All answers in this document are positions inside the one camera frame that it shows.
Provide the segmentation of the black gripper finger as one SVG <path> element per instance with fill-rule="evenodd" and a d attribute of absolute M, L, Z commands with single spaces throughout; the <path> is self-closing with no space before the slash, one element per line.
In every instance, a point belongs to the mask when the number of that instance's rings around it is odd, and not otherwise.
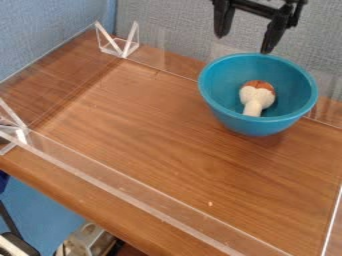
<path fill-rule="evenodd" d="M 270 54 L 278 45 L 287 29 L 287 23 L 292 12 L 292 6 L 284 4 L 275 12 L 271 22 L 267 25 L 264 38 L 260 47 L 262 54 Z"/>
<path fill-rule="evenodd" d="M 224 37 L 231 29 L 235 7 L 232 0 L 212 0 L 213 32 L 217 38 Z"/>

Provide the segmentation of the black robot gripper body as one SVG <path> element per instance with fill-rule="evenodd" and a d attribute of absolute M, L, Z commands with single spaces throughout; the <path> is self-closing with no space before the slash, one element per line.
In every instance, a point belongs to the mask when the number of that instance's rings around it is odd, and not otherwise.
<path fill-rule="evenodd" d="M 287 27 L 295 27 L 298 25 L 300 12 L 303 6 L 308 3 L 308 0 L 282 0 L 284 4 L 290 4 L 294 8 L 288 19 Z M 232 6 L 235 9 L 245 11 L 260 17 L 271 19 L 276 9 L 267 5 L 253 2 L 252 0 L 232 0 Z"/>

